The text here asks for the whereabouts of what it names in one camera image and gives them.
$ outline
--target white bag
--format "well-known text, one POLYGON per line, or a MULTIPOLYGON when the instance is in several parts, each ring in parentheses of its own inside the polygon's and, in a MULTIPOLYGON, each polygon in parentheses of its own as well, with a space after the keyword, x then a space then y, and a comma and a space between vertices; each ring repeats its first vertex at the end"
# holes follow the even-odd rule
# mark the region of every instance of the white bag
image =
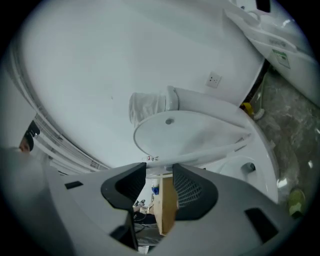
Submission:
POLYGON ((131 95, 129 103, 130 122, 137 125, 145 118, 164 112, 166 109, 166 96, 160 93, 137 93, 131 95))

